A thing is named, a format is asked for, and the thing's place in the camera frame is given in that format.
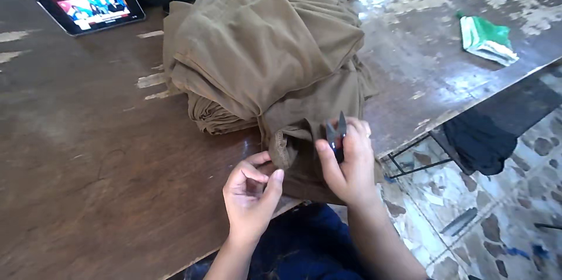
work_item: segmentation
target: scissors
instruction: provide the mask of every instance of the scissors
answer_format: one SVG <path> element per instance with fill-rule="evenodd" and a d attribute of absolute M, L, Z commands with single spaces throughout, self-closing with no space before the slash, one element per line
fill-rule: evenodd
<path fill-rule="evenodd" d="M 347 123 L 346 118 L 343 116 L 343 111 L 340 111 L 340 119 L 338 120 L 337 130 L 334 129 L 332 123 L 326 120 L 326 140 L 334 151 L 335 159 L 338 164 L 343 162 L 343 138 L 346 136 Z"/>

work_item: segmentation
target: stack of folded fabric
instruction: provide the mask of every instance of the stack of folded fabric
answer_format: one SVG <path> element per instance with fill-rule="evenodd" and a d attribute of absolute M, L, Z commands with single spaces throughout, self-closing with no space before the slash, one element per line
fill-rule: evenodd
<path fill-rule="evenodd" d="M 355 53 L 360 21 L 346 0 L 173 2 L 164 20 L 164 68 L 189 96 L 201 131 L 259 125 L 284 192 L 341 203 L 322 179 L 313 141 L 340 111 L 361 117 L 373 94 Z"/>

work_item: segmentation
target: green plastic bag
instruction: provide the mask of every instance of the green plastic bag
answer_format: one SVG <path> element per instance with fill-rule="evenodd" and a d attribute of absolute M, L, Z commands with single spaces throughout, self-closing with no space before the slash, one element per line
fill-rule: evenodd
<path fill-rule="evenodd" d="M 495 25 L 477 16 L 460 16 L 462 47 L 474 55 L 509 66 L 519 57 L 511 49 L 509 27 Z"/>

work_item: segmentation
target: tiled floor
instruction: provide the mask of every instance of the tiled floor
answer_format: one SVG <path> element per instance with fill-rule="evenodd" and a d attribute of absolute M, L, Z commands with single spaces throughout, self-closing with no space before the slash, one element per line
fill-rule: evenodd
<path fill-rule="evenodd" d="M 562 74 L 541 80 L 562 93 Z M 379 184 L 380 194 L 405 244 L 435 280 L 562 279 L 562 107 L 518 140 L 502 173 L 471 176 L 449 162 Z M 402 154 L 404 170 L 444 159 L 427 138 Z M 397 174 L 384 161 L 389 176 Z M 476 217 L 455 236 L 441 233 L 463 212 Z M 346 217 L 345 208 L 338 213 Z"/>

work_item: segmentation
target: wooden table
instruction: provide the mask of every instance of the wooden table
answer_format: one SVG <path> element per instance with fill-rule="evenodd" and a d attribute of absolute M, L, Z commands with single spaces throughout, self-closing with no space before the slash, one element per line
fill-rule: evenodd
<path fill-rule="evenodd" d="M 498 1 L 352 0 L 379 86 L 365 111 L 377 154 L 561 56 L 562 0 L 539 0 L 558 7 L 541 8 L 539 34 L 510 18 L 524 0 Z M 33 0 L 0 2 L 0 32 L 16 32 L 0 34 L 0 278 L 162 279 L 217 248 L 221 187 L 260 136 L 200 133 L 166 93 L 162 13 L 74 39 Z M 521 60 L 463 52 L 457 9 L 512 27 Z"/>

